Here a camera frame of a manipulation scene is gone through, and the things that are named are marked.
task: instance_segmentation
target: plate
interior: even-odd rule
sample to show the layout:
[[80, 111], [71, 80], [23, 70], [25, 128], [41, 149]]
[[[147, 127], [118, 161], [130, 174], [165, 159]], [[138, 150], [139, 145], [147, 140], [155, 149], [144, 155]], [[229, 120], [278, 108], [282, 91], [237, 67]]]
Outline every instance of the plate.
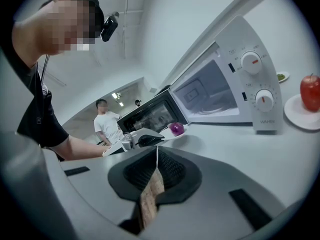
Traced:
[[288, 72], [286, 72], [286, 71], [277, 72], [276, 74], [277, 74], [276, 77], [278, 77], [278, 74], [282, 74], [282, 75], [285, 76], [284, 79], [279, 81], [279, 83], [282, 83], [282, 82], [286, 81], [290, 77], [290, 74]]
[[183, 128], [184, 128], [184, 133], [182, 133], [178, 136], [174, 136], [174, 134], [171, 132], [171, 130], [169, 128], [164, 129], [163, 131], [160, 132], [160, 134], [164, 137], [164, 139], [163, 139], [164, 141], [180, 139], [182, 136], [184, 136], [186, 134], [186, 131], [188, 130], [189, 126], [184, 124]]
[[301, 95], [291, 97], [284, 105], [286, 117], [296, 126], [306, 130], [320, 129], [320, 110], [311, 112], [305, 109]]

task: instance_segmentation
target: neck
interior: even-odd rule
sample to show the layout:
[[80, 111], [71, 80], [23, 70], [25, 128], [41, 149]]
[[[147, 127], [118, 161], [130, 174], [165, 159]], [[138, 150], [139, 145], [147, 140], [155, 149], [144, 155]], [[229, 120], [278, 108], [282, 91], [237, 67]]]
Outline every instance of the neck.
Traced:
[[37, 60], [46, 54], [43, 49], [41, 19], [30, 17], [15, 22], [12, 29], [12, 45], [20, 59], [31, 68]]

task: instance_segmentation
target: microwave knob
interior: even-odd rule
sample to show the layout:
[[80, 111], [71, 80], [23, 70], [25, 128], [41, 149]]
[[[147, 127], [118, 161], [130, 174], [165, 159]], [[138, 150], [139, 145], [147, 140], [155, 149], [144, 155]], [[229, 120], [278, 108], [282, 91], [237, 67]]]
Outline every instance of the microwave knob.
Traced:
[[274, 97], [269, 90], [260, 90], [255, 96], [255, 105], [262, 112], [272, 110], [274, 106]]
[[247, 51], [240, 60], [242, 68], [249, 74], [255, 75], [262, 69], [262, 62], [259, 55], [254, 51]]

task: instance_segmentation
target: white t-shirt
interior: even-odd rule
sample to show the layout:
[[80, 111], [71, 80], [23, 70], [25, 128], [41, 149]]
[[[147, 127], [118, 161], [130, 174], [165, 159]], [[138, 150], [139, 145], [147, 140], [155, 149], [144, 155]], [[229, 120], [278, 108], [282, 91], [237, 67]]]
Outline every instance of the white t-shirt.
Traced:
[[95, 132], [103, 132], [104, 136], [112, 143], [116, 143], [124, 137], [123, 132], [118, 129], [117, 120], [120, 115], [111, 111], [98, 114], [94, 119]]

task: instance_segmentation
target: black t-shirt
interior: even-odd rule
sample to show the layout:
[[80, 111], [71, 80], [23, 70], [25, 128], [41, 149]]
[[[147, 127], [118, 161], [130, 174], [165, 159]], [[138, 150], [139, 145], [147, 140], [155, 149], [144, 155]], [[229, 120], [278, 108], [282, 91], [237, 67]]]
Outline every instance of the black t-shirt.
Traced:
[[67, 137], [67, 132], [59, 124], [54, 109], [51, 105], [52, 94], [48, 91], [43, 94], [41, 78], [35, 69], [31, 70], [17, 55], [12, 44], [12, 29], [14, 22], [2, 35], [2, 50], [15, 73], [24, 85], [34, 95], [32, 102], [24, 113], [17, 132], [31, 137], [42, 147], [54, 147], [62, 143]]

